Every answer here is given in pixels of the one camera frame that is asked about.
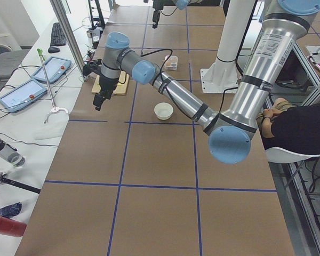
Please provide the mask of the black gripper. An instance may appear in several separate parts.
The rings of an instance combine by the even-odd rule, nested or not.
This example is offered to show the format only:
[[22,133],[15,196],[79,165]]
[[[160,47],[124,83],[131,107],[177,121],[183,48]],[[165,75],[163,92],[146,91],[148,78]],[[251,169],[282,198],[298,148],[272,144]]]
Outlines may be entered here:
[[111,99],[113,91],[117,87],[119,78],[108,78],[101,75],[99,78],[100,92],[94,95],[93,105],[97,111],[101,110],[102,104],[106,99]]
[[152,17],[152,22],[153,28],[157,28],[158,27],[158,22],[159,22],[159,18],[160,18],[160,11],[162,11],[164,8],[164,1],[163,0],[153,0],[153,17]]

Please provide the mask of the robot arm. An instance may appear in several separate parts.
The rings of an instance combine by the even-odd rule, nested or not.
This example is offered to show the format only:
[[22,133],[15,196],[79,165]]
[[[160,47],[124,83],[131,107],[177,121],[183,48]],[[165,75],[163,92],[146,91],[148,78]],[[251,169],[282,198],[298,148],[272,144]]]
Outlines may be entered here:
[[259,35],[241,79],[236,76],[237,52],[255,1],[231,1],[212,66],[202,69],[204,93],[234,90],[225,111],[214,111],[154,63],[130,49],[129,38],[112,32],[106,41],[102,64],[97,69],[100,91],[93,104],[100,110],[117,87],[121,72],[140,84],[151,84],[168,97],[179,110],[199,124],[209,136],[212,156],[226,164],[243,161],[257,131],[256,115],[264,104],[296,40],[305,36],[320,10],[320,1],[266,1]]
[[[176,10],[183,10],[190,4],[198,4],[202,1],[199,0],[172,0],[172,1],[161,1],[161,0],[154,0],[153,1],[153,17],[152,17],[152,28],[156,29],[158,27],[158,23],[160,20],[160,16],[170,17],[173,15]],[[163,13],[164,6],[175,6],[175,9],[170,14]]]

